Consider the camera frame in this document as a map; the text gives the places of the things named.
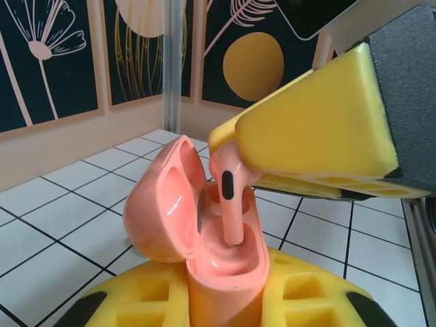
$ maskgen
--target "yellow circle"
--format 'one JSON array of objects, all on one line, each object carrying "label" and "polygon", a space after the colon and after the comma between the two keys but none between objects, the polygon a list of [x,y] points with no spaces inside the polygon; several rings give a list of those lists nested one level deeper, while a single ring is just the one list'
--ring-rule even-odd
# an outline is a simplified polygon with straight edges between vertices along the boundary
[{"label": "yellow circle", "polygon": [[280,85],[285,62],[271,35],[254,32],[238,38],[224,55],[224,78],[239,97],[261,100]]}]

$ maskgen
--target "dark green poster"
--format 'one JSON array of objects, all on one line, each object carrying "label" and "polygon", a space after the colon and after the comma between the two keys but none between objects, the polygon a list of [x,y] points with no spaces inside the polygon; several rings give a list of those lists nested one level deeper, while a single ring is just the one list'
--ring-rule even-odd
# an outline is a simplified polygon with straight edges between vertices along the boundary
[{"label": "dark green poster", "polygon": [[209,0],[202,99],[246,108],[312,68],[317,37],[298,39],[273,0]]},{"label": "dark green poster", "polygon": [[0,1],[0,132],[98,109],[86,0]]},{"label": "dark green poster", "polygon": [[[164,2],[104,0],[112,105],[162,94]],[[193,0],[183,16],[182,96],[191,93]]]}]

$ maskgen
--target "case lid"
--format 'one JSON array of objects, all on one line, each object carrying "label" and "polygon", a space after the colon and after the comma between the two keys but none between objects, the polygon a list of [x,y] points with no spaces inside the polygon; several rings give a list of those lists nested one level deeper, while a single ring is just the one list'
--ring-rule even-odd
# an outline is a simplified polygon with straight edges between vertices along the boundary
[{"label": "case lid", "polygon": [[160,262],[193,258],[200,238],[197,204],[205,184],[192,141],[180,136],[167,144],[126,201],[123,218],[132,243]]}]

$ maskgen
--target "earbud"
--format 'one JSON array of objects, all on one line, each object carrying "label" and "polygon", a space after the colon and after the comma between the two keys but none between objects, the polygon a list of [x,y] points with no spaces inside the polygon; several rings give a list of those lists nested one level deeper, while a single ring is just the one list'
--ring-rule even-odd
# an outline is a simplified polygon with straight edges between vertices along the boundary
[{"label": "earbud", "polygon": [[244,165],[236,140],[223,144],[211,155],[209,170],[218,184],[224,241],[229,245],[239,245],[244,241],[243,191],[262,173]]}]

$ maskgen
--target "black foam patch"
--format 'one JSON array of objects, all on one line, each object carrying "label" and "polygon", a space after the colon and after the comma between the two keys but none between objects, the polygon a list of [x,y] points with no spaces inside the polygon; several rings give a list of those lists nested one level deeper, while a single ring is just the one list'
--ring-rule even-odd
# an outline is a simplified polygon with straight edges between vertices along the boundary
[{"label": "black foam patch", "polygon": [[222,188],[223,188],[223,197],[226,200],[231,200],[234,197],[234,184],[233,184],[233,174],[226,170],[223,172],[222,180]]},{"label": "black foam patch", "polygon": [[386,181],[436,195],[436,22],[429,1],[378,29],[369,44],[400,170]]},{"label": "black foam patch", "polygon": [[347,293],[347,297],[366,327],[398,327],[374,300],[355,292]]},{"label": "black foam patch", "polygon": [[96,292],[80,298],[53,327],[85,327],[107,294]]}]

